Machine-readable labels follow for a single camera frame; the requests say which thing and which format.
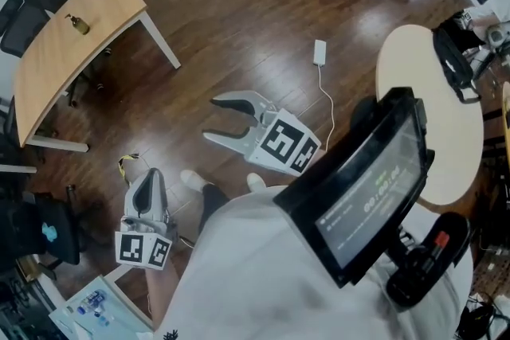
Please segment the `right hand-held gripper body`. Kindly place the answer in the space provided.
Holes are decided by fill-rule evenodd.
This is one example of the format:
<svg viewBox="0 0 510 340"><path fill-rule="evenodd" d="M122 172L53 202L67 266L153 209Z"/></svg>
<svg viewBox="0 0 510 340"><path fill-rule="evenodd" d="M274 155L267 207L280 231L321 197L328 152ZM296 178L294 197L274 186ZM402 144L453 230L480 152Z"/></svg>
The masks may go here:
<svg viewBox="0 0 510 340"><path fill-rule="evenodd" d="M264 102L250 104L260 134L246 161L270 170L299 177L311 165L320 141L297 117Z"/></svg>

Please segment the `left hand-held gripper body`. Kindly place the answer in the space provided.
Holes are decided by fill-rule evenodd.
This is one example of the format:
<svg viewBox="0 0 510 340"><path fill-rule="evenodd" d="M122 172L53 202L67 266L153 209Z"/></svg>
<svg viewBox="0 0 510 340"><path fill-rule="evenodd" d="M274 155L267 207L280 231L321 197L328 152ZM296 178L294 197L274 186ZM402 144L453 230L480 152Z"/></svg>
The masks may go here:
<svg viewBox="0 0 510 340"><path fill-rule="evenodd" d="M162 271L175 241L174 227L123 217L120 230L115 232L116 262Z"/></svg>

